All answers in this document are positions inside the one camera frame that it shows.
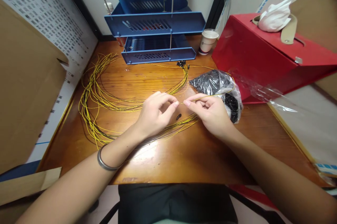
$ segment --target cardboard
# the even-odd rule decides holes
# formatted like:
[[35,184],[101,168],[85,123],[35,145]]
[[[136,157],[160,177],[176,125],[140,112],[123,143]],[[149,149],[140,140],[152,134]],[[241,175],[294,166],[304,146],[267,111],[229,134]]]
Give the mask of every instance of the cardboard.
[[60,174],[61,167],[1,182],[0,206],[46,190]]
[[50,115],[67,57],[0,0],[0,174],[24,164]]
[[0,183],[0,223],[16,223],[18,218],[55,183],[61,167]]
[[[337,53],[337,0],[297,0],[290,10],[298,19],[298,34]],[[316,84],[337,100],[336,73]]]

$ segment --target hand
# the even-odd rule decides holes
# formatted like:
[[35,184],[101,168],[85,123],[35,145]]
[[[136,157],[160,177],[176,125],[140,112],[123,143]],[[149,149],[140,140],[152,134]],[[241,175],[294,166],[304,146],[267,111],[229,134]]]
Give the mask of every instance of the hand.
[[[171,105],[164,113],[160,108],[166,103]],[[162,131],[170,122],[170,119],[179,106],[177,98],[167,93],[155,92],[143,103],[143,108],[133,128],[144,138],[154,136]]]
[[206,94],[201,93],[193,95],[184,100],[184,104],[200,117],[209,132],[217,138],[225,140],[236,128],[228,116],[222,99],[215,96],[206,96]]

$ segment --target person's left hand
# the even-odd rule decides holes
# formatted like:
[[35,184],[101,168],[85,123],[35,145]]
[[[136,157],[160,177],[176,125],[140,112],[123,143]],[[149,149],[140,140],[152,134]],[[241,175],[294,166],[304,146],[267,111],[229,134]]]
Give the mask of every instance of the person's left hand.
[[[170,102],[171,105],[162,113],[160,109],[166,102]],[[144,101],[140,116],[133,125],[134,130],[144,139],[158,134],[169,124],[178,106],[176,97],[159,91],[155,92]]]

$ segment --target forearm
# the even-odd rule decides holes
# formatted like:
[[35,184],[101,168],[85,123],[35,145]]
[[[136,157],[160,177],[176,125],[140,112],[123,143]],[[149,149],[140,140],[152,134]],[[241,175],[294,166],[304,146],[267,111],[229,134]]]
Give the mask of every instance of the forearm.
[[[142,140],[131,127],[102,150],[102,160],[118,167]],[[18,223],[74,223],[97,200],[114,174],[99,165],[95,152],[46,190]]]
[[337,201],[237,130],[223,141],[293,223],[337,223]]

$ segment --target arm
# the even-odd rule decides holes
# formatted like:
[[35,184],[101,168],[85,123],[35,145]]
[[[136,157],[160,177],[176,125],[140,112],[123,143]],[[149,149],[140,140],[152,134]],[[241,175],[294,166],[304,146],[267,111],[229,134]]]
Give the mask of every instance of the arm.
[[[171,105],[162,113],[167,101]],[[102,160],[118,167],[144,139],[163,130],[179,103],[166,93],[156,92],[143,104],[138,121],[101,152]],[[97,152],[83,160],[47,189],[17,223],[74,223],[101,195],[115,171],[103,169]]]
[[270,200],[291,222],[337,223],[337,200],[241,134],[230,121],[222,99],[204,96],[194,95],[184,104],[238,156]]

